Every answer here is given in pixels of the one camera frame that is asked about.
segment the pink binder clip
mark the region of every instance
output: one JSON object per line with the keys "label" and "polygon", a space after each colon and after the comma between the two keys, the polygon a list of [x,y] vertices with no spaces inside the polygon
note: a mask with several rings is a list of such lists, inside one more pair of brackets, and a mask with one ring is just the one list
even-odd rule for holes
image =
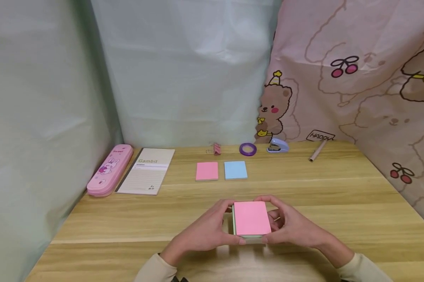
{"label": "pink binder clip", "polygon": [[207,154],[221,155],[221,146],[218,143],[213,143],[212,150],[206,150]]}
{"label": "pink binder clip", "polygon": [[214,155],[221,155],[221,146],[218,143],[213,144],[213,154]]}

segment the pink sticky note pad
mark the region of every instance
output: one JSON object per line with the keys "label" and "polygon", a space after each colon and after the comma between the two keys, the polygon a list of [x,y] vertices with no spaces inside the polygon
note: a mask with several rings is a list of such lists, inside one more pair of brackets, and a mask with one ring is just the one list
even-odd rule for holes
{"label": "pink sticky note pad", "polygon": [[218,180],[218,162],[196,164],[196,181]]}
{"label": "pink sticky note pad", "polygon": [[271,232],[265,202],[235,202],[235,234],[265,235]]}

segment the beige sleeve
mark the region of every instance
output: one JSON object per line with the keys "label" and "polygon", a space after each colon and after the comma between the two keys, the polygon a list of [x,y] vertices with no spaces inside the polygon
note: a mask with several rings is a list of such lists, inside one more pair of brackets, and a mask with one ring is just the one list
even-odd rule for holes
{"label": "beige sleeve", "polygon": [[176,271],[176,267],[167,264],[155,254],[143,265],[134,282],[171,282]]}
{"label": "beige sleeve", "polygon": [[361,253],[356,253],[350,262],[337,268],[337,272],[340,279],[348,282],[392,282],[387,274]]}

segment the white curtain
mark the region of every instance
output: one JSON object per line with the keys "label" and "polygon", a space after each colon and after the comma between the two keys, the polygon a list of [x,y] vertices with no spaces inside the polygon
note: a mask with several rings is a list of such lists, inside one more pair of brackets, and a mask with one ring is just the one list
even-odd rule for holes
{"label": "white curtain", "polygon": [[24,280],[119,136],[68,1],[0,0],[0,282]]}
{"label": "white curtain", "polygon": [[281,0],[95,0],[126,143],[254,140]]}

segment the bunny illustration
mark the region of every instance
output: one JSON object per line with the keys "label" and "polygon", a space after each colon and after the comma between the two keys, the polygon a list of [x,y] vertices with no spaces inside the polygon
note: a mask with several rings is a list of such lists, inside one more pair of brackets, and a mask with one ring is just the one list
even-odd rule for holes
{"label": "bunny illustration", "polygon": [[114,158],[111,158],[104,166],[102,166],[98,170],[98,173],[100,175],[105,175],[112,172],[112,168],[114,168],[118,162],[119,160],[115,160]]}

